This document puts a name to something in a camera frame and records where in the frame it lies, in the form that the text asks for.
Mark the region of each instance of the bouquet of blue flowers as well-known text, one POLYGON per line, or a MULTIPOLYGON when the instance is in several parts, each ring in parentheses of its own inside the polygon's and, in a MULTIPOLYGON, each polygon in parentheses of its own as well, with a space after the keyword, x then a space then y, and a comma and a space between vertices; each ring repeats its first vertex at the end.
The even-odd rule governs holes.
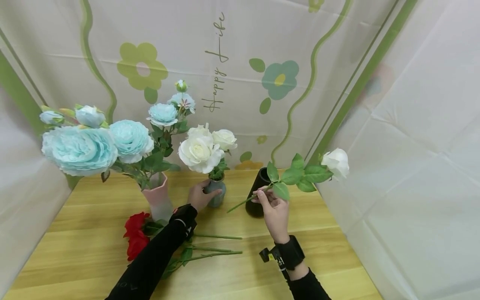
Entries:
POLYGON ((40 119, 48 130, 42 153, 72 176, 101 174, 106 181, 114 170, 135 179, 142 190, 153 188, 152 176, 171 167, 164 160, 173 152, 171 136, 187 132, 186 117, 195 113, 186 83, 180 80, 175 85, 177 94, 149 109, 152 131, 132 120, 108 124, 95 106, 58 110, 42 106, 40 119))

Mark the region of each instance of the vase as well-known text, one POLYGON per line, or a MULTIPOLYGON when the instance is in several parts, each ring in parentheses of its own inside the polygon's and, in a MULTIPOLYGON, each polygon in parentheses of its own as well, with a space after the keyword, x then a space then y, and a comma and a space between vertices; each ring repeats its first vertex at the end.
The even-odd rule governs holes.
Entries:
MULTIPOLYGON (((250 193, 247 196, 247 199, 253 195, 253 192, 257 189, 269 185, 271 183, 270 179, 268 178, 267 168, 261 168, 258 170, 257 177, 253 182, 252 189, 250 189, 250 193)), ((247 213, 255 218, 261 218, 264 216, 264 209, 260 203, 255 203, 252 201, 247 201, 245 204, 245 209, 247 213)))
POLYGON ((168 197, 168 177, 165 173, 154 174, 150 178, 152 189, 144 189, 142 194, 150 204, 150 211, 154 221, 164 220, 168 223, 173 214, 173 205, 168 197))
POLYGON ((227 192, 227 187, 223 182, 224 177, 225 177, 225 174, 220 180, 210 179, 210 183, 207 185, 207 187, 204 188, 206 193, 211 193, 219 189, 222 190, 221 194, 213 197, 212 200, 210 200, 210 202, 208 203, 209 207, 219 207, 223 203, 223 199, 225 198, 225 193, 227 192))

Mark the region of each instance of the hand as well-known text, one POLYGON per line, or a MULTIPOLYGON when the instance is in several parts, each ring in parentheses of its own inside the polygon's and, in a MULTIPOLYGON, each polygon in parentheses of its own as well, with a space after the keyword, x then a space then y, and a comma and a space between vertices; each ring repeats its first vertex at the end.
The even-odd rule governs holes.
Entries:
POLYGON ((266 186, 253 193, 257 195, 252 202, 261 203, 264 208, 264 219, 268 231, 277 244, 286 244, 290 240, 288 235, 288 202, 277 198, 272 190, 264 192, 266 186))
POLYGON ((197 212, 204 209, 213 197, 220 195, 222 190, 215 190, 209 194, 204 193, 204 188, 210 183, 210 180, 204 180, 190 188, 187 204, 191 204, 197 212))

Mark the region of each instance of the teal flower pattern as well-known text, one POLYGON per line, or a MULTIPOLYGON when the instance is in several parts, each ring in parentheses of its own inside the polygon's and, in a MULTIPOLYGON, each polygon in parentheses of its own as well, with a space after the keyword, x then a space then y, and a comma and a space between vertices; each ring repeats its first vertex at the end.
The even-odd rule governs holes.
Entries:
POLYGON ((299 66, 293 60, 287 60, 282 64, 272 63, 265 70, 262 85, 271 99, 280 100, 297 86, 295 77, 298 73, 299 66))

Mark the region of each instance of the red rose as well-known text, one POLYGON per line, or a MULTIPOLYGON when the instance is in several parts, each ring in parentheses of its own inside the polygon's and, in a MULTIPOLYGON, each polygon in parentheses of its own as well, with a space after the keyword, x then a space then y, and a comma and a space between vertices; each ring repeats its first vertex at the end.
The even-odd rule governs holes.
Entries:
POLYGON ((125 223, 125 229, 127 229, 127 232, 123 235, 123 237, 131 238, 133 236, 137 236, 137 232, 142 231, 142 226, 145 223, 145 219, 149 216, 150 214, 146 214, 144 212, 131 216, 125 223))
POLYGON ((132 260, 137 257, 137 255, 142 252, 142 250, 145 248, 145 246, 150 242, 150 239, 144 235, 144 233, 141 230, 138 230, 136 235, 131 236, 128 239, 128 249, 127 249, 127 255, 128 255, 128 261, 131 262, 132 260))

